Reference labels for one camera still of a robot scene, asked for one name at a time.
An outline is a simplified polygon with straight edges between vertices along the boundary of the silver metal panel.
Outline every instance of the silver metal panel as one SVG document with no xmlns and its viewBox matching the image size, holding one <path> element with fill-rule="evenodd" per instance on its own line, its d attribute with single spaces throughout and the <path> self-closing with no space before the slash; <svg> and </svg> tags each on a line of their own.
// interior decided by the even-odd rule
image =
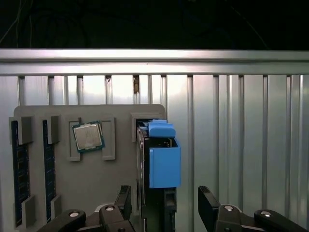
<svg viewBox="0 0 309 232">
<path fill-rule="evenodd" d="M 243 208 L 243 131 L 240 131 L 243 126 L 242 88 L 243 78 L 240 79 L 237 75 L 227 77 L 227 202 L 237 205 L 240 209 Z"/>
<path fill-rule="evenodd" d="M 308 226 L 309 76 L 300 76 L 298 223 Z"/>
<path fill-rule="evenodd" d="M 151 104 L 161 104 L 161 75 L 151 76 Z"/>
<path fill-rule="evenodd" d="M 299 75 L 291 79 L 290 219 L 298 223 L 299 190 Z"/>
<path fill-rule="evenodd" d="M 308 61 L 309 52 L 286 51 L 229 51 L 229 50 L 141 50 L 141 49 L 70 49 L 33 50 L 1 49 L 0 61 L 138 61 L 138 60 L 236 60 L 236 61 Z"/>
<path fill-rule="evenodd" d="M 267 209 L 285 214 L 286 76 L 268 77 Z"/>
<path fill-rule="evenodd" d="M 219 76 L 219 201 L 228 203 L 227 76 Z"/>
<path fill-rule="evenodd" d="M 288 62 L 106 62 L 0 63 L 0 75 L 287 74 L 309 73 L 307 63 Z"/>
<path fill-rule="evenodd" d="M 167 102 L 168 120 L 174 124 L 177 131 L 177 139 L 182 148 L 182 182 L 177 189 L 177 214 L 176 230 L 178 232 L 192 231 L 192 221 L 190 220 L 189 186 L 192 176 L 189 176 L 189 159 L 192 155 L 189 151 L 188 134 L 188 80 L 186 75 L 167 76 Z"/>
<path fill-rule="evenodd" d="M 206 231 L 197 210 L 197 188 L 208 186 L 218 196 L 216 89 L 212 75 L 193 76 L 194 102 L 194 229 Z"/>
<path fill-rule="evenodd" d="M 68 78 L 66 76 L 54 77 L 53 105 L 68 104 Z"/>
<path fill-rule="evenodd" d="M 178 231 L 193 231 L 193 221 L 194 231 L 206 231 L 199 185 L 246 213 L 267 206 L 306 227 L 309 76 L 286 75 L 309 73 L 308 62 L 308 52 L 0 50 L 0 75 L 11 76 L 0 77 L 0 129 L 18 104 L 162 104 L 183 152 Z M 9 212 L 11 148 L 8 134 L 0 138 L 2 212 Z M 13 232 L 13 215 L 2 215 L 4 231 Z"/>
<path fill-rule="evenodd" d="M 24 86 L 25 105 L 49 104 L 47 76 L 26 76 Z"/>
<path fill-rule="evenodd" d="M 9 117 L 13 116 L 15 107 L 19 105 L 18 77 L 0 77 L 0 183 L 1 211 L 3 228 L 0 231 L 13 231 L 14 179 L 12 148 L 9 136 Z"/>
<path fill-rule="evenodd" d="M 77 76 L 68 76 L 68 103 L 69 105 L 78 104 Z"/>
<path fill-rule="evenodd" d="M 244 76 L 243 197 L 245 213 L 262 207 L 263 77 Z"/>
<path fill-rule="evenodd" d="M 105 76 L 84 76 L 85 105 L 105 104 Z"/>
<path fill-rule="evenodd" d="M 140 86 L 139 86 L 140 104 L 149 104 L 149 76 L 140 75 Z"/>
<path fill-rule="evenodd" d="M 65 105 L 68 101 L 68 83 L 65 76 L 54 76 L 48 78 L 49 104 Z"/>
<path fill-rule="evenodd" d="M 112 76 L 112 103 L 133 104 L 133 76 Z"/>
</svg>

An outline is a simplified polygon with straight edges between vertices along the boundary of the gray mounting board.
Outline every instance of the gray mounting board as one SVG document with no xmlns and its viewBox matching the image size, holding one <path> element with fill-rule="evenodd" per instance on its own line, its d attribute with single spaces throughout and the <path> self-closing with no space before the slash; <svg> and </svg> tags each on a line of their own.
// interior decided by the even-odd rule
<svg viewBox="0 0 309 232">
<path fill-rule="evenodd" d="M 136 214 L 137 158 L 136 119 L 166 118 L 162 105 L 19 106 L 10 121 L 21 125 L 19 137 L 28 144 L 30 197 L 22 204 L 22 232 L 35 232 L 47 223 L 43 120 L 47 120 L 48 144 L 54 146 L 56 196 L 51 218 L 68 209 L 87 215 L 96 207 L 112 203 L 121 185 L 132 187 L 132 211 Z M 72 126 L 101 121 L 105 147 L 79 153 Z"/>
</svg>

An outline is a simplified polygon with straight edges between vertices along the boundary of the aluminum rail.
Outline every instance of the aluminum rail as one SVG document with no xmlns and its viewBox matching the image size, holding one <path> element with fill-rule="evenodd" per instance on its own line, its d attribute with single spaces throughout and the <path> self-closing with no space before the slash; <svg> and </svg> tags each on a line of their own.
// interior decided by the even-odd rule
<svg viewBox="0 0 309 232">
<path fill-rule="evenodd" d="M 308 62 L 303 51 L 0 49 L 0 62 Z"/>
</svg>

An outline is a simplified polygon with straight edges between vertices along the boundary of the gray bracket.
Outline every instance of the gray bracket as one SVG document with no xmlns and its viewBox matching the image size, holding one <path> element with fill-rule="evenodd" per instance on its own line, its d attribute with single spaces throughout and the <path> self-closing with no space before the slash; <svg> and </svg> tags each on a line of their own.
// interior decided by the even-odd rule
<svg viewBox="0 0 309 232">
<path fill-rule="evenodd" d="M 81 154 L 76 149 L 76 143 L 72 131 L 72 126 L 79 124 L 79 118 L 74 115 L 69 115 L 65 118 L 65 136 L 64 141 L 65 143 L 68 143 L 67 145 L 67 154 L 68 154 L 68 160 L 69 161 L 80 161 L 81 160 Z"/>
<path fill-rule="evenodd" d="M 18 143 L 19 145 L 33 142 L 32 137 L 32 117 L 10 117 L 10 143 L 12 144 L 12 127 L 11 123 L 18 123 Z"/>
<path fill-rule="evenodd" d="M 164 119 L 160 113 L 131 113 L 132 142 L 136 142 L 136 120 L 138 119 Z"/>
<path fill-rule="evenodd" d="M 18 226 L 16 229 L 25 230 L 30 226 L 33 226 L 36 218 L 35 218 L 35 196 L 30 196 L 26 200 L 21 203 L 21 210 L 22 210 L 22 221 L 23 223 Z"/>
<path fill-rule="evenodd" d="M 52 220 L 62 213 L 61 195 L 57 195 L 52 199 L 51 203 Z"/>
<path fill-rule="evenodd" d="M 116 159 L 116 144 L 115 144 L 115 118 L 104 117 L 101 119 L 102 133 L 105 147 L 102 149 L 103 160 Z"/>
<path fill-rule="evenodd" d="M 42 120 L 47 120 L 48 127 L 48 143 L 55 144 L 60 141 L 59 127 L 60 119 L 59 116 L 47 116 L 43 117 Z"/>
</svg>

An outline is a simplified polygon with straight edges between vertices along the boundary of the vertical metal slat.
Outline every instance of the vertical metal slat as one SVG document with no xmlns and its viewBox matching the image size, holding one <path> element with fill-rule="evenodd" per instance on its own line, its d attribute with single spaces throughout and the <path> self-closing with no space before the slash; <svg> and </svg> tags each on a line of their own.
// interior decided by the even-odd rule
<svg viewBox="0 0 309 232">
<path fill-rule="evenodd" d="M 49 88 L 47 76 L 25 77 L 25 105 L 48 105 Z"/>
<path fill-rule="evenodd" d="M 112 76 L 112 103 L 133 104 L 133 76 Z"/>
<path fill-rule="evenodd" d="M 161 76 L 151 76 L 151 104 L 161 104 Z"/>
<path fill-rule="evenodd" d="M 268 76 L 267 208 L 285 214 L 286 76 Z"/>
<path fill-rule="evenodd" d="M 189 221 L 190 231 L 194 231 L 194 102 L 193 102 L 193 77 L 188 80 L 188 188 L 189 188 Z"/>
<path fill-rule="evenodd" d="M 291 157 L 290 157 L 290 219 L 298 223 L 299 188 L 299 75 L 291 81 Z"/>
<path fill-rule="evenodd" d="M 300 76 L 298 223 L 308 226 L 309 76 Z"/>
<path fill-rule="evenodd" d="M 263 77 L 244 76 L 244 207 L 253 214 L 262 206 Z"/>
<path fill-rule="evenodd" d="M 216 82 L 212 75 L 193 76 L 194 99 L 194 228 L 206 231 L 197 209 L 197 188 L 205 185 L 218 196 Z"/>
<path fill-rule="evenodd" d="M 240 149 L 240 85 L 237 75 L 228 76 L 228 203 L 242 208 L 242 163 L 243 156 Z"/>
<path fill-rule="evenodd" d="M 227 76 L 219 76 L 219 201 L 228 203 Z"/>
<path fill-rule="evenodd" d="M 178 232 L 191 231 L 192 222 L 189 212 L 189 154 L 188 144 L 188 81 L 186 75 L 168 75 L 167 76 L 167 106 L 168 120 L 174 124 L 177 131 L 177 139 L 182 147 L 182 183 L 177 189 L 177 215 L 176 230 Z"/>
<path fill-rule="evenodd" d="M 140 75 L 140 87 L 139 87 L 139 95 L 140 95 L 140 104 L 149 104 L 149 76 L 148 75 Z"/>
<path fill-rule="evenodd" d="M 105 76 L 83 76 L 85 105 L 106 103 Z"/>
<path fill-rule="evenodd" d="M 13 214 L 10 213 L 14 203 L 14 185 L 12 184 L 12 148 L 10 145 L 9 117 L 14 114 L 14 109 L 19 105 L 18 77 L 0 77 L 0 184 L 1 208 L 3 231 L 12 231 L 14 225 Z"/>
<path fill-rule="evenodd" d="M 69 105 L 78 104 L 77 76 L 68 76 L 68 103 Z"/>
</svg>

